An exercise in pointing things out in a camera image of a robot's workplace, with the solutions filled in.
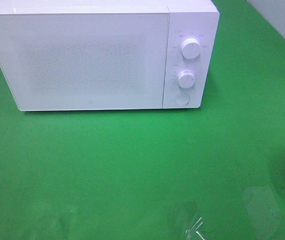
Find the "round white door release button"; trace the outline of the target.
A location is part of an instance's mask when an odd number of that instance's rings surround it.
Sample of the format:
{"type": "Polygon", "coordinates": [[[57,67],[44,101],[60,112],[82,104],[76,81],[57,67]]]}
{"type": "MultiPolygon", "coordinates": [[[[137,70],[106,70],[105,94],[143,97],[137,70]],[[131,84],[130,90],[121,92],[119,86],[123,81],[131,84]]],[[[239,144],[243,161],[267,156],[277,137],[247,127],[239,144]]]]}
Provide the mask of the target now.
{"type": "Polygon", "coordinates": [[[186,93],[179,94],[178,96],[175,97],[175,103],[178,105],[185,106],[189,103],[190,101],[190,96],[186,93]]]}

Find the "white microwave door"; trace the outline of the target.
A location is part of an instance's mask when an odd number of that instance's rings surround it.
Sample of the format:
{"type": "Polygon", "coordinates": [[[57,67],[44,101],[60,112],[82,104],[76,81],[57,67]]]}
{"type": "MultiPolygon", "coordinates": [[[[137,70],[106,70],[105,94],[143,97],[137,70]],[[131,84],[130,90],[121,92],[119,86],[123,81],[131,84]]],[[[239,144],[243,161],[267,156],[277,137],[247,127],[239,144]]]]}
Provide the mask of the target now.
{"type": "Polygon", "coordinates": [[[21,111],[159,109],[169,15],[0,15],[0,67],[21,111]]]}

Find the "lower white microwave knob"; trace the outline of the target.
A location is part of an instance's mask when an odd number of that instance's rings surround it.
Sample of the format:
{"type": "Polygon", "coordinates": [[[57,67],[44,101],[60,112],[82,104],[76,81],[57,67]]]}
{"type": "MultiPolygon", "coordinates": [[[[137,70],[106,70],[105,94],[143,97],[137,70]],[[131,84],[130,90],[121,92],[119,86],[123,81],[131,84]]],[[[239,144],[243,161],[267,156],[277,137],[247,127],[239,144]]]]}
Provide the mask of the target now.
{"type": "Polygon", "coordinates": [[[178,74],[178,85],[183,89],[193,87],[196,81],[196,76],[192,71],[184,70],[178,74]]]}

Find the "white microwave knob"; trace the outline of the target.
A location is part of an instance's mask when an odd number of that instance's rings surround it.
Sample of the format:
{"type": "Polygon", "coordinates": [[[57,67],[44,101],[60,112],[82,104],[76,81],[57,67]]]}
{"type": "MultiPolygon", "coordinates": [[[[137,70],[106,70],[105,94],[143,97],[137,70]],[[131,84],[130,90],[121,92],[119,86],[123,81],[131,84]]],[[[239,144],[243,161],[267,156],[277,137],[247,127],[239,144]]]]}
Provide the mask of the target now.
{"type": "Polygon", "coordinates": [[[181,43],[181,53],[185,59],[192,60],[200,55],[200,41],[196,37],[189,37],[181,43]]]}
{"type": "Polygon", "coordinates": [[[196,81],[196,76],[192,71],[184,70],[178,74],[178,85],[183,89],[193,87],[196,81]]]}

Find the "upper white microwave knob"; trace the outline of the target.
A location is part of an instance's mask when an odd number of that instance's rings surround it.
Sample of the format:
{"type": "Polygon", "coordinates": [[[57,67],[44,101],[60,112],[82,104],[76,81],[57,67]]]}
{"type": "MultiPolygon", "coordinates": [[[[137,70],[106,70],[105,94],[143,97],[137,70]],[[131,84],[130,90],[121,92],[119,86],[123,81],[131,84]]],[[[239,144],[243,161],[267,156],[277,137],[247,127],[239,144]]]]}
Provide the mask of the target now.
{"type": "Polygon", "coordinates": [[[192,60],[200,55],[200,41],[196,37],[189,37],[181,43],[181,53],[185,59],[192,60]]]}

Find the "green table mat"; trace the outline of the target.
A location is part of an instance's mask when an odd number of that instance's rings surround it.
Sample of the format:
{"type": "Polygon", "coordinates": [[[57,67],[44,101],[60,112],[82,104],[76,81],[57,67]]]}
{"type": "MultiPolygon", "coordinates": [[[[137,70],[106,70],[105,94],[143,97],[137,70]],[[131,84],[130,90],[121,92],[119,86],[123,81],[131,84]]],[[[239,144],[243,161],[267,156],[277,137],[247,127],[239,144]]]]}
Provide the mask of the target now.
{"type": "Polygon", "coordinates": [[[198,109],[21,112],[0,70],[0,240],[285,240],[285,39],[217,0],[198,109]]]}

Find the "white microwave oven body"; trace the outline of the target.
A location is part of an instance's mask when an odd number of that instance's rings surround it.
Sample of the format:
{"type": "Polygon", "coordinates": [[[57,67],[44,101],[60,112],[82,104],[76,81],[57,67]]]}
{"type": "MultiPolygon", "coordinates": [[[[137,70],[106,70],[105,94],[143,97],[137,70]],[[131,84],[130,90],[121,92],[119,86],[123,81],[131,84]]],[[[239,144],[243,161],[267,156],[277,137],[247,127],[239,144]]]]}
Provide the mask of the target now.
{"type": "Polygon", "coordinates": [[[219,11],[209,0],[0,0],[0,15],[52,14],[168,14],[163,104],[161,108],[198,108],[209,69],[219,21],[219,11]],[[200,55],[186,59],[181,53],[183,40],[199,39],[200,55]],[[178,74],[191,71],[196,81],[191,88],[178,85],[178,74]],[[175,97],[188,94],[187,105],[175,97]]]}

